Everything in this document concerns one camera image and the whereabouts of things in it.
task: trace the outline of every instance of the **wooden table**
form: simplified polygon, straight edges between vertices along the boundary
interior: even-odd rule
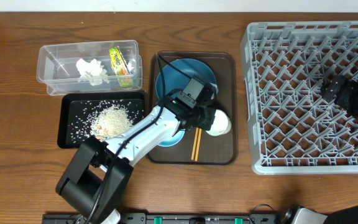
[[[0,13],[0,223],[40,223],[74,212],[55,186],[75,150],[60,149],[61,97],[35,79],[39,48],[100,40],[138,41],[148,90],[156,51],[227,52],[236,60],[239,156],[226,167],[166,166],[142,159],[121,211],[249,213],[260,203],[300,203],[329,213],[358,204],[358,175],[260,176],[250,168],[240,41],[259,21],[358,20],[358,14],[300,13]]]

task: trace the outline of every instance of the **white object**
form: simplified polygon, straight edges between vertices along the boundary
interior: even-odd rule
[[[226,134],[231,129],[231,122],[229,117],[221,110],[216,110],[214,123],[211,126],[211,130],[206,131],[209,135],[219,136]]]
[[[150,124],[152,120],[158,115],[161,107],[156,106],[153,108],[152,112],[145,117],[142,121],[135,124],[130,130],[110,139],[106,139],[105,142],[108,143],[107,148],[116,153],[120,144],[128,138],[129,136],[136,133],[138,130],[142,129],[146,125]],[[151,125],[142,133],[138,134],[127,144],[126,148],[119,153],[120,158],[127,158],[131,166],[143,158],[150,150],[152,150],[156,145],[161,142],[170,139],[179,128],[179,121],[176,118],[176,115],[173,114],[166,108],[163,108],[160,119],[158,119],[156,124]]]
[[[0,11],[110,12],[358,12],[354,0],[23,0],[0,1]]]
[[[101,85],[103,81],[109,83],[107,79],[107,70],[103,69],[104,65],[101,65],[101,61],[93,59],[90,63],[85,62],[84,59],[79,59],[76,63],[80,77],[78,82],[89,81],[89,84],[96,86]]]

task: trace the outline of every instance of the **chopsticks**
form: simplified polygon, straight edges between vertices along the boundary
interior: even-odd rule
[[[201,129],[196,128],[196,136],[194,137],[193,152],[191,153],[191,160],[198,161],[198,152],[200,150]]]

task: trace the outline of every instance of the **green clip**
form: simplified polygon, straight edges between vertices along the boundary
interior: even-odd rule
[[[234,219],[234,224],[242,224],[242,222],[243,222],[242,218],[235,218]]]
[[[154,217],[154,224],[162,224],[162,217]]]

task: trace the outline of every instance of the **white tissue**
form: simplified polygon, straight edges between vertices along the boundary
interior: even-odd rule
[[[93,59],[90,63],[85,62],[84,59],[79,59],[76,63],[77,69],[80,73],[78,82],[89,80],[89,84],[96,86],[101,85],[103,81],[109,83],[107,70],[103,69],[104,65],[101,62]]]

